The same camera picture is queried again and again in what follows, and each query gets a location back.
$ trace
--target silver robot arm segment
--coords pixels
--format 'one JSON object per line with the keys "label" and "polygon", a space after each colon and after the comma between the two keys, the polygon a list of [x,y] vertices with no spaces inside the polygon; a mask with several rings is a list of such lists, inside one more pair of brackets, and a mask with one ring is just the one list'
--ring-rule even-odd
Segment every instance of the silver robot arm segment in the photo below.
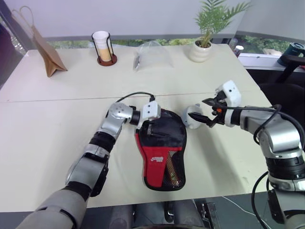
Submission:
{"label": "silver robot arm segment", "polygon": [[216,89],[215,98],[203,100],[212,107],[215,119],[198,113],[189,113],[189,116],[209,127],[215,124],[229,127],[239,125],[241,129],[255,134],[266,159],[270,184],[274,188],[268,191],[274,220],[285,224],[287,229],[305,229],[305,163],[300,133],[281,114],[276,114],[260,128],[275,110],[270,112],[271,108],[237,107],[240,97],[235,84],[227,82]]}
{"label": "silver robot arm segment", "polygon": [[156,101],[141,111],[123,103],[114,103],[83,155],[71,166],[66,187],[48,197],[17,229],[79,229],[89,197],[100,194],[108,173],[110,152],[124,123],[141,128],[146,120],[161,116]]}

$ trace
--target plastic bag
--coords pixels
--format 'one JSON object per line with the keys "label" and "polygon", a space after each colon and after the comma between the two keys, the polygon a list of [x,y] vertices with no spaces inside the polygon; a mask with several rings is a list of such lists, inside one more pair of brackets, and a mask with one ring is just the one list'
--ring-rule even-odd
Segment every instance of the plastic bag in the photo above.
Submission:
{"label": "plastic bag", "polygon": [[157,41],[140,45],[134,58],[133,69],[137,72],[157,68],[173,68],[173,62],[167,50]]}

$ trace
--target black chair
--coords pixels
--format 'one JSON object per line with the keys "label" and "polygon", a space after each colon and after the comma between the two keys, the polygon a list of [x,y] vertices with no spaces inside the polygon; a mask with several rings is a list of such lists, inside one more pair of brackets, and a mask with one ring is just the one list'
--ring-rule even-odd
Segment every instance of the black chair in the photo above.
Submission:
{"label": "black chair", "polygon": [[282,111],[299,121],[305,129],[305,90],[299,85],[285,83],[298,66],[305,65],[305,57],[282,55],[280,58],[287,64],[283,73],[276,82],[259,86],[272,105],[281,104]]}

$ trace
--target brown wooden base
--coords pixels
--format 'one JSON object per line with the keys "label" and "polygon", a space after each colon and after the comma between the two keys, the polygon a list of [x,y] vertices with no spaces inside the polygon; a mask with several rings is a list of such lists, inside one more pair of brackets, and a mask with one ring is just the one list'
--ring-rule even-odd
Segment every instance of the brown wooden base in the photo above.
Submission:
{"label": "brown wooden base", "polygon": [[118,61],[118,58],[116,57],[116,55],[112,55],[112,61],[102,61],[100,60],[100,58],[97,58],[97,63],[99,63],[102,66],[111,66],[114,65],[116,62]]}

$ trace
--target white flower pot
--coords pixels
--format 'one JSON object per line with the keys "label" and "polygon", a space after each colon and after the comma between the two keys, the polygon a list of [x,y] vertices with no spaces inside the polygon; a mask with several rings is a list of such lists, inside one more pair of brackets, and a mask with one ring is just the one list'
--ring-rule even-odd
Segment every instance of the white flower pot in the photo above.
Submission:
{"label": "white flower pot", "polygon": [[211,50],[212,50],[212,43],[209,42],[211,45],[208,48],[201,48],[195,44],[195,42],[191,45],[191,50],[189,53],[189,58],[194,62],[204,62],[209,59]]}

